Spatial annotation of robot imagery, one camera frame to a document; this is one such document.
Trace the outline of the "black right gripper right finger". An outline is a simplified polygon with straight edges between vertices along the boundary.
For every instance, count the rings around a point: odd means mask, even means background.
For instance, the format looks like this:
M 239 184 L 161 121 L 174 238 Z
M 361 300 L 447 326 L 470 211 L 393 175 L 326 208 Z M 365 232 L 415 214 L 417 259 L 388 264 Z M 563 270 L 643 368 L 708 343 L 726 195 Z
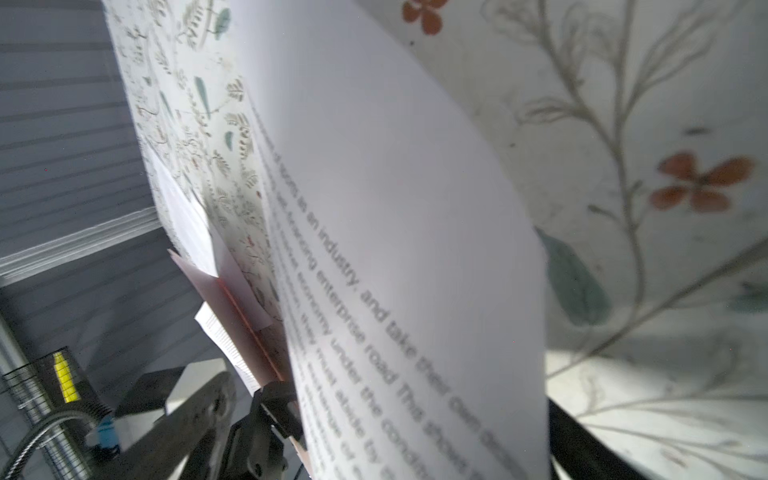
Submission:
M 548 416 L 551 458 L 571 479 L 646 479 L 552 399 Z

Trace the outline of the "printed paper sheets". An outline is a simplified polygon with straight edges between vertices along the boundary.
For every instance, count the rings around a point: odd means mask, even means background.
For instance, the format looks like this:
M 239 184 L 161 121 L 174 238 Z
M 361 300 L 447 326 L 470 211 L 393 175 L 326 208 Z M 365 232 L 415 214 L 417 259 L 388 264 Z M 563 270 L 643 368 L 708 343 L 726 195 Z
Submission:
M 235 1 L 315 479 L 546 479 L 545 268 L 492 148 L 354 1 Z

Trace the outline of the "floral patterned table mat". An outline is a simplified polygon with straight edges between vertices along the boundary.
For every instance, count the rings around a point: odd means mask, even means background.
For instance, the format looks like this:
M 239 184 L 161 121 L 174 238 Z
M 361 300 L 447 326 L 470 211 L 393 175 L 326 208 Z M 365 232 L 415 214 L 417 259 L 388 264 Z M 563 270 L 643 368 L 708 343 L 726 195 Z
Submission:
M 366 1 L 550 259 L 547 387 L 652 479 L 767 475 L 767 5 Z

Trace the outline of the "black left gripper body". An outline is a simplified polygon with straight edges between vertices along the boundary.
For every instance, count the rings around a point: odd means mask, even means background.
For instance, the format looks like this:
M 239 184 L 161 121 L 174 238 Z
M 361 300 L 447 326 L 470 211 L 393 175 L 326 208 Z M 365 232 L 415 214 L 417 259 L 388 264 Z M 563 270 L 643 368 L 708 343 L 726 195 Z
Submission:
M 281 479 L 287 468 L 284 441 L 303 439 L 296 388 L 273 381 L 253 394 L 249 412 L 232 425 L 219 479 Z

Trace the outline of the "yellow marker in basket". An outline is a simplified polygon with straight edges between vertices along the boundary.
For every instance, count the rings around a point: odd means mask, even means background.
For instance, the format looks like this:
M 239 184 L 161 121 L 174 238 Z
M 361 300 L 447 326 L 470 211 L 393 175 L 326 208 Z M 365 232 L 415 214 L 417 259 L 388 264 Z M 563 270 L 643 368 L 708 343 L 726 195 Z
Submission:
M 62 398 L 65 403 L 71 403 L 80 399 L 77 391 L 73 373 L 64 353 L 57 351 L 53 355 L 54 370 L 59 383 Z

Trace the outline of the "pink file folder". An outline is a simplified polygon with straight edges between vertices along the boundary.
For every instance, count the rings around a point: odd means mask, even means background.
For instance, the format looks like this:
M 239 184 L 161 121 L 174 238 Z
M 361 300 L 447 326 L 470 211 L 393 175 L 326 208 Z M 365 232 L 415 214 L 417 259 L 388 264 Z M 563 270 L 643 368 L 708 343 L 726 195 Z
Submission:
M 204 302 L 209 304 L 260 387 L 275 381 L 287 381 L 289 377 L 280 372 L 275 361 L 269 356 L 258 330 L 251 325 L 245 310 L 225 282 L 200 270 L 173 250 L 168 253 Z

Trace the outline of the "printed paper sheet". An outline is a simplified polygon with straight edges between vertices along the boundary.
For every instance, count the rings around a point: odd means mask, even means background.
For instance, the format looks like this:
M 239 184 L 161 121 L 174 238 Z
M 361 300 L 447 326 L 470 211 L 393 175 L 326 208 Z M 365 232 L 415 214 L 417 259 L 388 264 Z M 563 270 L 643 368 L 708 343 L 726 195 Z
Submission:
M 221 320 L 239 320 L 255 331 L 273 324 L 242 270 L 195 195 L 186 194 L 158 154 L 149 149 L 157 195 L 170 222 L 178 265 Z
M 254 394 L 260 388 L 259 383 L 247 366 L 245 359 L 237 350 L 232 338 L 225 331 L 224 326 L 219 322 L 207 302 L 201 305 L 194 318 L 203 332 L 213 341 L 234 367 L 246 390 L 250 394 Z

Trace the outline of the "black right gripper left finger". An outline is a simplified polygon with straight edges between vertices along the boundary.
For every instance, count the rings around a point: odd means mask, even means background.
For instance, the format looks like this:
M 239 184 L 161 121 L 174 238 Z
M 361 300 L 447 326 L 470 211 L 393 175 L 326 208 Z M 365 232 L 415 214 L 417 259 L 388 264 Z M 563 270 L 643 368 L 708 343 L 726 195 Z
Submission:
M 197 390 L 137 444 L 111 460 L 95 479 L 168 479 L 179 464 L 182 479 L 216 479 L 221 472 L 236 398 L 224 371 Z

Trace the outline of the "printed paper sheet back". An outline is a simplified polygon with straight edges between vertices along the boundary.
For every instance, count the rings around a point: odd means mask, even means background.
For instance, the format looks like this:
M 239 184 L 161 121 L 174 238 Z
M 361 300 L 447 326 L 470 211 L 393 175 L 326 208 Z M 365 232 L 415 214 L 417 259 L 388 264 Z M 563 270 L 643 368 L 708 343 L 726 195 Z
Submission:
M 255 331 L 273 324 L 242 270 L 195 195 L 186 194 L 158 154 L 149 149 L 157 195 L 170 222 L 178 265 L 221 320 L 239 320 Z

